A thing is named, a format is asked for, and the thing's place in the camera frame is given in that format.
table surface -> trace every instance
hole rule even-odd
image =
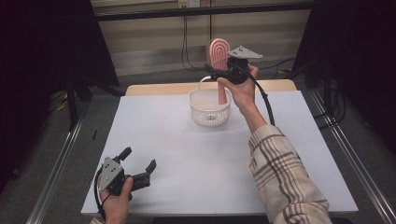
[[[258,80],[265,91],[297,91],[294,83],[289,79]],[[201,88],[216,88],[217,82],[203,82]],[[164,95],[186,94],[198,88],[197,82],[133,85],[126,92],[126,96],[132,95]]]
[[[217,87],[216,82],[202,84],[203,88]],[[332,202],[330,210],[356,211],[343,178],[340,174],[335,175],[337,172],[334,171],[338,169],[332,155],[293,82],[271,80],[260,81],[260,84],[273,99],[277,126],[300,150],[307,171],[311,172],[308,173]],[[248,154],[240,150],[247,147],[246,124],[238,117],[235,105],[232,105],[234,112],[228,122],[221,127],[207,129],[195,124],[190,117],[190,107],[185,103],[188,102],[186,93],[197,87],[198,83],[136,85],[131,86],[126,95],[138,97],[121,98],[100,161],[105,155],[118,155],[117,148],[130,146],[134,156],[122,164],[127,174],[134,175],[134,171],[147,166],[152,159],[159,164],[152,176],[155,184],[134,193],[134,203],[130,206],[134,216],[228,216],[264,212],[260,195],[255,190],[256,183],[246,165]],[[256,103],[261,109],[265,108],[262,100]],[[310,134],[298,134],[302,128]],[[318,162],[328,165],[320,166]],[[96,211],[90,190],[81,213],[95,216]]]

white basket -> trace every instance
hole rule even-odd
[[[216,127],[227,121],[230,115],[232,100],[231,92],[225,89],[227,103],[219,105],[218,89],[201,89],[190,92],[190,106],[192,119],[206,127]]]

person's left hand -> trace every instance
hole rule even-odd
[[[100,193],[100,199],[103,202],[102,206],[106,214],[106,224],[126,223],[129,210],[129,193],[133,184],[134,180],[128,177],[122,186],[120,196],[109,195],[110,191],[108,189]]]

plaid sleeve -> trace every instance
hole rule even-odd
[[[261,126],[248,145],[249,168],[271,222],[331,223],[328,201],[308,178],[296,150],[277,127]]]

person's right hand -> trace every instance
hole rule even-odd
[[[256,78],[259,74],[258,67],[249,64],[248,69],[254,78]],[[256,86],[254,85],[253,81],[250,80],[250,78],[248,78],[244,83],[234,85],[228,79],[219,77],[218,83],[230,90],[230,92],[233,94],[233,101],[239,107],[239,110],[243,115],[245,115],[247,107],[255,105],[254,95]]]
[[[249,64],[248,69],[254,78],[259,74],[259,68],[255,66]],[[250,78],[244,83],[234,85],[228,79],[219,77],[218,83],[229,89],[233,94],[233,101],[236,106],[238,106],[241,114],[245,117],[251,133],[254,133],[259,127],[267,123],[256,106],[254,100],[256,86]]]

